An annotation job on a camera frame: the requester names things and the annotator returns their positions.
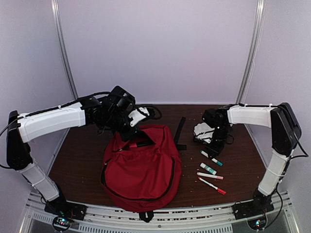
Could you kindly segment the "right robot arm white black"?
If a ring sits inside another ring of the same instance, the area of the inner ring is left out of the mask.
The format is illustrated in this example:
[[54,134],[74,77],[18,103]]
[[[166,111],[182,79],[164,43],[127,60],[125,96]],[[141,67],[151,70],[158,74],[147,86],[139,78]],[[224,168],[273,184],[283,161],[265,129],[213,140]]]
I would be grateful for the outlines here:
[[287,102],[279,105],[230,104],[219,109],[205,110],[202,120],[214,131],[207,153],[217,157],[224,149],[232,125],[248,124],[271,129],[272,157],[257,192],[261,196],[249,203],[253,214],[260,214],[267,206],[267,196],[273,194],[286,173],[292,153],[302,135],[297,118]]

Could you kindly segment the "white pen red cap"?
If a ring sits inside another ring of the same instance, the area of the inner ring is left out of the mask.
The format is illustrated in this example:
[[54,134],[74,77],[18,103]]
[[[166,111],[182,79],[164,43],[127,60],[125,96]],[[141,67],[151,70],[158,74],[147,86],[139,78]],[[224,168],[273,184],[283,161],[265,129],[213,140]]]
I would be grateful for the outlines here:
[[217,186],[213,185],[212,183],[209,183],[208,181],[202,179],[201,177],[198,178],[200,181],[202,181],[203,183],[207,184],[208,186],[212,187],[213,189],[215,189],[218,193],[225,195],[226,191],[218,188]]

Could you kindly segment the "pink highlighter marker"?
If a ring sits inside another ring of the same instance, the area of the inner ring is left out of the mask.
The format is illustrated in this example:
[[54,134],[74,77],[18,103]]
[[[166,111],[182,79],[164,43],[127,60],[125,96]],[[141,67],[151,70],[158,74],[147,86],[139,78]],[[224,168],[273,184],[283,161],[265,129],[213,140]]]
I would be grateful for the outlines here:
[[134,143],[129,143],[128,147],[129,148],[140,148],[140,147],[145,147],[152,145],[152,141],[140,141],[140,142],[134,142]]

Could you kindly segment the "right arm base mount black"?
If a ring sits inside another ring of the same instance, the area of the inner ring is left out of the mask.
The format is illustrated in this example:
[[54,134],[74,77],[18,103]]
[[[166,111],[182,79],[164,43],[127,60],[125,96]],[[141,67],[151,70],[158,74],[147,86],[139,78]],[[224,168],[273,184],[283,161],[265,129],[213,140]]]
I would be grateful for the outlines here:
[[263,215],[275,208],[270,200],[255,198],[247,202],[237,202],[233,204],[232,209],[235,219],[238,220]]

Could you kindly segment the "white pen pink cap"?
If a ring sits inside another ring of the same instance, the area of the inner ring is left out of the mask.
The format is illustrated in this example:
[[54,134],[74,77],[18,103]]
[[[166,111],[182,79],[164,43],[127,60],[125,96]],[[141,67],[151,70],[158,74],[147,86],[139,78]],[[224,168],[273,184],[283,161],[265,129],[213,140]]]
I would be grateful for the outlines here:
[[217,179],[217,180],[223,180],[223,176],[217,176],[217,175],[212,175],[212,174],[207,174],[207,173],[202,173],[202,172],[197,172],[196,173],[198,176],[201,177],[207,177],[207,178],[213,178],[213,179]]

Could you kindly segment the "white green glue stick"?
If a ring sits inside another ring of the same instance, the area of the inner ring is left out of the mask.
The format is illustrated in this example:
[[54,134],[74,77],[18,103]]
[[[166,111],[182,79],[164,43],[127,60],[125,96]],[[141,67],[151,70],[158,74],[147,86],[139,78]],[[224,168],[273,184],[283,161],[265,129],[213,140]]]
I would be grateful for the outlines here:
[[209,167],[208,165],[201,163],[200,167],[203,168],[204,170],[206,170],[207,172],[211,173],[212,175],[216,175],[217,171],[212,169],[211,167]]

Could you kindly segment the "white black marker teal cap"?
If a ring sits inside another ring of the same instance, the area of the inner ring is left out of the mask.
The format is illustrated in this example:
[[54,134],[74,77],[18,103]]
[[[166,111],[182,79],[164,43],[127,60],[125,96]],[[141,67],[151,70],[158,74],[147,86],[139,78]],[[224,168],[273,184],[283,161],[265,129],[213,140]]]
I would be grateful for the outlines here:
[[205,151],[201,150],[200,153],[207,157],[209,160],[211,160],[212,162],[216,163],[219,166],[223,166],[223,163],[221,163],[220,161],[218,161],[217,159],[215,159],[214,157],[209,156]]

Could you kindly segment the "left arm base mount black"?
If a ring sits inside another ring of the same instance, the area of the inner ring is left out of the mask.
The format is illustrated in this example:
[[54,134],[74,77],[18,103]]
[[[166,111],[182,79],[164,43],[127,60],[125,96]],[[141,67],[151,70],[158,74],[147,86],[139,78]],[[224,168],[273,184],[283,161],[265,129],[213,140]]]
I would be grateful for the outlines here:
[[59,197],[52,201],[46,201],[44,211],[73,220],[84,220],[87,206],[68,202],[64,194],[59,192]]

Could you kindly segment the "red backpack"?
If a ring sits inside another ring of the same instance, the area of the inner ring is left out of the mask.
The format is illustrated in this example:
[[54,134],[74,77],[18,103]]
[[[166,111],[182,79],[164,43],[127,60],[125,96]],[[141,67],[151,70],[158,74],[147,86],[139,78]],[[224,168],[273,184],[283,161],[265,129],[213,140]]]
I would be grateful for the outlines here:
[[[177,194],[182,177],[178,143],[186,119],[182,117],[176,133],[167,125],[143,125],[132,140],[123,142],[115,133],[104,151],[100,182],[113,203],[129,212],[138,213],[148,223],[154,211],[169,204]],[[152,141],[140,148],[129,143]]]

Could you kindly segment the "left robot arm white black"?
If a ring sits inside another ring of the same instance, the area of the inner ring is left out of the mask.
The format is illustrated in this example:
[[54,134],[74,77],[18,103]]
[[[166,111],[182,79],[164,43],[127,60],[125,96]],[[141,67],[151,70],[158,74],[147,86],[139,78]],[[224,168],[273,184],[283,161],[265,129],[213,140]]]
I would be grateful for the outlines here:
[[108,127],[125,141],[138,131],[137,124],[149,117],[145,107],[136,107],[135,98],[124,90],[102,92],[102,98],[89,95],[72,102],[37,112],[19,114],[12,111],[6,136],[6,169],[22,174],[38,190],[60,216],[70,211],[61,198],[61,190],[31,157],[29,142],[56,131],[96,125]]

